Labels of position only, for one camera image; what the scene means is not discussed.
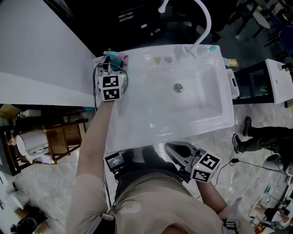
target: beige shirt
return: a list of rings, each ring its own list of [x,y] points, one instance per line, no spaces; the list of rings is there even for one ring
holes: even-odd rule
[[[92,234],[107,209],[102,181],[91,174],[79,175],[66,220],[66,233]],[[136,180],[120,195],[114,216],[119,234],[161,234],[169,225],[179,226],[189,234],[220,234],[220,218],[227,218],[228,210],[217,215],[194,199],[180,182],[155,173]],[[240,213],[236,224],[239,234],[254,233]]]

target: white basket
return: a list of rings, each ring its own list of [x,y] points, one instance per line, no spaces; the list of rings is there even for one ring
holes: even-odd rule
[[[226,72],[227,72],[227,77],[229,80],[230,90],[231,90],[232,99],[233,99],[240,95],[238,85],[237,85],[234,72],[232,71],[232,69],[227,69]]]

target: drain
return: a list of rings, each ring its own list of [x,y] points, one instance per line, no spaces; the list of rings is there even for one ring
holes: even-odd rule
[[[176,93],[181,93],[183,91],[183,86],[181,84],[174,84],[173,89]]]

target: white sink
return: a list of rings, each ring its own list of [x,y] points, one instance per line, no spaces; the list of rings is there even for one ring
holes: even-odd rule
[[[209,47],[201,45],[199,54]],[[107,151],[173,141],[234,125],[220,48],[206,59],[178,63],[174,51],[181,48],[165,45],[123,52],[129,56],[129,85],[123,98],[115,102]],[[94,65],[100,59],[94,59]]]

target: faucet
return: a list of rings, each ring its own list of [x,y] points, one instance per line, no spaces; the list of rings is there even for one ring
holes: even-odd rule
[[[184,46],[182,48],[182,51],[178,56],[178,58],[179,58],[178,60],[180,60],[180,61],[182,61],[184,58],[186,58],[189,53],[191,54],[191,56],[194,59],[198,58],[197,50],[198,50],[199,44],[207,37],[207,35],[210,33],[211,27],[212,27],[211,16],[210,16],[210,13],[209,13],[208,9],[206,8],[206,6],[200,0],[194,0],[194,1],[200,6],[200,8],[203,10],[203,12],[205,14],[206,30],[192,46]],[[167,6],[168,2],[169,2],[169,0],[164,0],[163,4],[158,9],[158,11],[160,13],[164,13],[166,11],[166,6]]]

